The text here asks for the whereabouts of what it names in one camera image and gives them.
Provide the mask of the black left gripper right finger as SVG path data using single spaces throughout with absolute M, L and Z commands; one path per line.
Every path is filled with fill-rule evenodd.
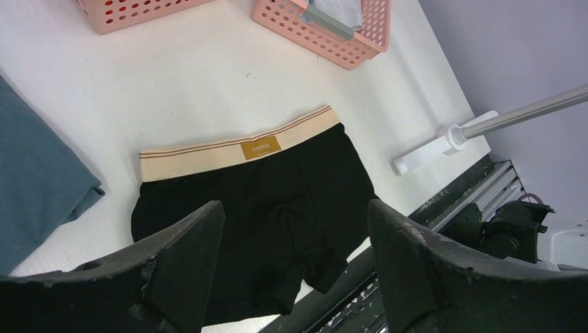
M 381 200 L 370 201 L 371 244 L 368 217 L 378 204 L 399 213 Z M 585 272 L 515 264 L 433 231 L 426 244 L 443 307 L 419 316 L 400 332 L 587 331 Z

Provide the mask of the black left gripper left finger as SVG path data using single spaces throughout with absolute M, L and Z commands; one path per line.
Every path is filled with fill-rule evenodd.
M 225 213 L 181 221 L 69 272 L 1 279 L 2 332 L 199 332 Z

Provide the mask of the black underwear beige waistband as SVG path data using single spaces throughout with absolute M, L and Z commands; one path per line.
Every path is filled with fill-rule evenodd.
M 218 200 L 225 222 L 205 325 L 288 315 L 328 292 L 368 237 L 370 177 L 328 106 L 240 139 L 142 151 L 135 241 Z

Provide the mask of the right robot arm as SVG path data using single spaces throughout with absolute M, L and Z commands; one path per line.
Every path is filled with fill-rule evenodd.
M 587 220 L 522 200 L 502 205 L 483 220 L 466 205 L 436 232 L 479 252 L 550 271 L 587 271 Z

